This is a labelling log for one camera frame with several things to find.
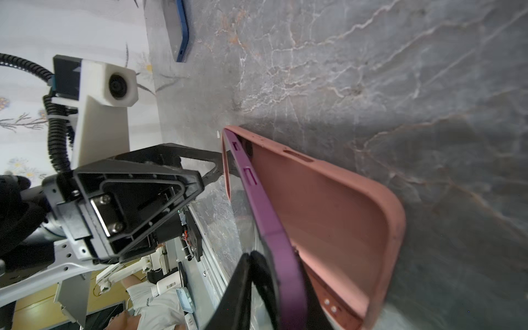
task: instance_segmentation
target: white t-shirt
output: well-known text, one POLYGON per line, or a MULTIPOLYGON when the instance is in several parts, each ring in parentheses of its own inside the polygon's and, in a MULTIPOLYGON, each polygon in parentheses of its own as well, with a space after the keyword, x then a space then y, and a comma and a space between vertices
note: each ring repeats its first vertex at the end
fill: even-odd
POLYGON ((169 290, 152 297, 154 284, 143 282, 127 289, 134 304, 134 315, 141 314, 137 330, 173 330, 178 324, 185 324, 176 290, 169 290))

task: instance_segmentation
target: yellow floor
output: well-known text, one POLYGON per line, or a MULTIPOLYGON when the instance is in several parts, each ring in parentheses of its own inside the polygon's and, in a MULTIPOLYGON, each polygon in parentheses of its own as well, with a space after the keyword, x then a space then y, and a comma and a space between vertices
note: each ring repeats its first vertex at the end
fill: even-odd
MULTIPOLYGON (((109 292, 95 297, 92 292, 96 285, 96 276, 99 272, 92 272, 90 279, 90 295, 88 296, 88 313, 95 312, 107 306, 115 305, 129 298, 121 284, 112 286, 109 292)), ((53 302, 57 284, 36 292, 16 302, 13 317, 13 330, 40 330, 64 322, 67 318, 61 313, 60 304, 53 302)))

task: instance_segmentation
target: gray marble surface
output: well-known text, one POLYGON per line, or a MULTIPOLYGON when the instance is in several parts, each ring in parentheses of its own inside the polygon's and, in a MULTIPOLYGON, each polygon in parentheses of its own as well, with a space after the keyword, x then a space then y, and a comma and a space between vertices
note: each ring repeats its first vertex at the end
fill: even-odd
MULTIPOLYGON (((185 63, 145 8, 165 142, 219 150, 240 125, 390 188, 408 226, 376 329, 526 328, 526 1, 185 5, 185 63)), ((219 250, 221 191, 196 202, 219 250)))

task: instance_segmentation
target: person's arm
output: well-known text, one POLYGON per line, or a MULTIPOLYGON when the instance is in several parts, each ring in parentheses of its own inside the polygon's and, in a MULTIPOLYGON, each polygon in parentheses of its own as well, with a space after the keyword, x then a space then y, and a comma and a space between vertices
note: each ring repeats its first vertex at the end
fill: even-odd
POLYGON ((121 284, 125 287, 125 290, 131 287, 132 285, 140 284, 141 280, 135 275, 129 275, 121 280, 121 284))

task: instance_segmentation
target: person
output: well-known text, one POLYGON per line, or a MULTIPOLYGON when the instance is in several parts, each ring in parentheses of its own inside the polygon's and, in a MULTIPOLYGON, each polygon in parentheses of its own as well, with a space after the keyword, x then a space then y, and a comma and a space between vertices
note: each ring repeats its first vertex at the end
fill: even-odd
POLYGON ((152 297, 154 284, 141 282, 130 275, 121 284, 134 306, 134 314, 127 310, 114 316, 106 330, 185 330, 185 317, 176 290, 152 297))

